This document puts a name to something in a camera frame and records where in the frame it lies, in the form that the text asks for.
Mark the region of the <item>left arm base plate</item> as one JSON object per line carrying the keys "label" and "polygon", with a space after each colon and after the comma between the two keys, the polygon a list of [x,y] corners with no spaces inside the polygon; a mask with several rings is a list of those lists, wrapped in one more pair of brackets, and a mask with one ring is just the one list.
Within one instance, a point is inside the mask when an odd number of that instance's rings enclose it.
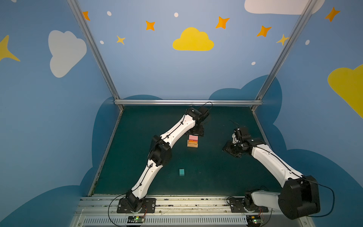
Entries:
{"label": "left arm base plate", "polygon": [[119,201],[116,212],[117,213],[145,213],[145,211],[147,211],[147,214],[149,214],[149,213],[155,213],[155,208],[156,208],[156,198],[144,199],[141,207],[135,211],[128,204],[127,200],[125,198],[122,198]]}

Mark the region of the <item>pink rectangular block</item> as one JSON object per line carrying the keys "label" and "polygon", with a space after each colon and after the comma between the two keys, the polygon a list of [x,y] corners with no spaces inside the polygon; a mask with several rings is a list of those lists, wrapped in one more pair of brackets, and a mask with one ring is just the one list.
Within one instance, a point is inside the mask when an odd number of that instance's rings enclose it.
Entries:
{"label": "pink rectangular block", "polygon": [[199,137],[198,136],[195,136],[195,135],[189,135],[189,140],[190,141],[198,141],[199,140]]}

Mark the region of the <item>natural wood block diagonal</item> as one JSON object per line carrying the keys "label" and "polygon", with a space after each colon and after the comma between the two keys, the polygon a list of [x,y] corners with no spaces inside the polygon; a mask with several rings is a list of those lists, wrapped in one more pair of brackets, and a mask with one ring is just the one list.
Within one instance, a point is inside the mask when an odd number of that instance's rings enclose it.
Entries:
{"label": "natural wood block diagonal", "polygon": [[197,148],[198,147],[198,144],[197,143],[187,143],[187,147]]}

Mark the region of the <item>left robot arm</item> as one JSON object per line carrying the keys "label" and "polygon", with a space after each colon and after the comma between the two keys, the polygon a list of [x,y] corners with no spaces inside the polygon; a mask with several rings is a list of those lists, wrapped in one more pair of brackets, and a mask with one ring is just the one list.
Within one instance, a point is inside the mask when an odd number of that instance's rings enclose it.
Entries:
{"label": "left robot arm", "polygon": [[147,191],[160,169],[172,158],[175,143],[189,130],[198,127],[209,116],[209,109],[193,107],[186,110],[181,119],[167,132],[155,135],[150,144],[147,165],[136,184],[126,192],[125,198],[132,212],[141,209]]}

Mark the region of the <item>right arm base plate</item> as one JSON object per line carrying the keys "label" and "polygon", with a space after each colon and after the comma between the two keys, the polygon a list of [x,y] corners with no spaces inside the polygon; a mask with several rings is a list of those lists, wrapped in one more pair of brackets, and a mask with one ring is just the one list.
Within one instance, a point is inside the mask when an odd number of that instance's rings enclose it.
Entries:
{"label": "right arm base plate", "polygon": [[257,206],[252,199],[244,197],[228,197],[227,204],[232,213],[268,213],[269,209],[264,206]]}

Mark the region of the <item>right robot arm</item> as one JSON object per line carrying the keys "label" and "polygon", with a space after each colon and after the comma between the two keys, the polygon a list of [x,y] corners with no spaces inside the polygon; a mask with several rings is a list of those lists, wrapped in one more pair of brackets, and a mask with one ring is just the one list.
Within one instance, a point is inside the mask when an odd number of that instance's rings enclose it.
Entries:
{"label": "right robot arm", "polygon": [[312,176],[304,176],[289,166],[271,148],[259,139],[242,142],[227,141],[222,150],[240,158],[248,154],[258,160],[279,182],[279,193],[264,190],[248,191],[243,202],[247,212],[259,207],[281,211],[287,218],[294,220],[320,212],[320,196],[317,181]]}

